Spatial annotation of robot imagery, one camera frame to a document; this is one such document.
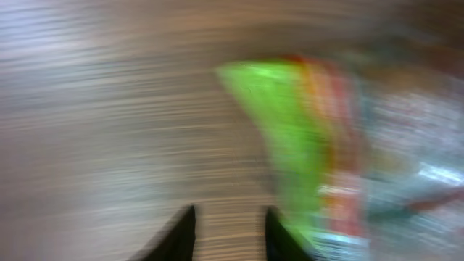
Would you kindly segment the green snack bag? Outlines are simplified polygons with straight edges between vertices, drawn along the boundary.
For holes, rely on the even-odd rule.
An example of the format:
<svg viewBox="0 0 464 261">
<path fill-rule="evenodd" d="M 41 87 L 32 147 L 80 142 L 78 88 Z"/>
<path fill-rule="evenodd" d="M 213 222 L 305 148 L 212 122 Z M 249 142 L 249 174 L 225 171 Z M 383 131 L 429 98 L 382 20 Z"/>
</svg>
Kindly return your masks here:
<svg viewBox="0 0 464 261">
<path fill-rule="evenodd" d="M 278 218 L 314 260 L 463 258 L 463 82 L 282 57 L 218 76 L 260 131 Z"/>
</svg>

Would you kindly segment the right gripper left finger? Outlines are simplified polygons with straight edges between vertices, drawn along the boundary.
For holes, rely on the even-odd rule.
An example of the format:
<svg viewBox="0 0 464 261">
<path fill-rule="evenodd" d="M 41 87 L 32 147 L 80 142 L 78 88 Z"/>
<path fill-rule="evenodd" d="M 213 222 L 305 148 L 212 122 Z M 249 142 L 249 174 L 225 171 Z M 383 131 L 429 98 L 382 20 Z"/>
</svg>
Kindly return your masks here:
<svg viewBox="0 0 464 261">
<path fill-rule="evenodd" d="M 193 261 L 195 242 L 196 208 L 189 205 L 128 261 Z"/>
</svg>

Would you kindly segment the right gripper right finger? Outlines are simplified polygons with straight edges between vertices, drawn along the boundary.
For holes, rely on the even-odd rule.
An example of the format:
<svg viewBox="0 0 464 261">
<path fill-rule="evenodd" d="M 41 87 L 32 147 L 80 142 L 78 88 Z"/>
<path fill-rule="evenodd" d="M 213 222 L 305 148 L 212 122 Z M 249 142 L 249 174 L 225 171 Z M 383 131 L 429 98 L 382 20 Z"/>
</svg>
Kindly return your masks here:
<svg viewBox="0 0 464 261">
<path fill-rule="evenodd" d="M 314 261 L 281 224 L 274 207 L 265 211 L 264 230 L 267 261 Z"/>
</svg>

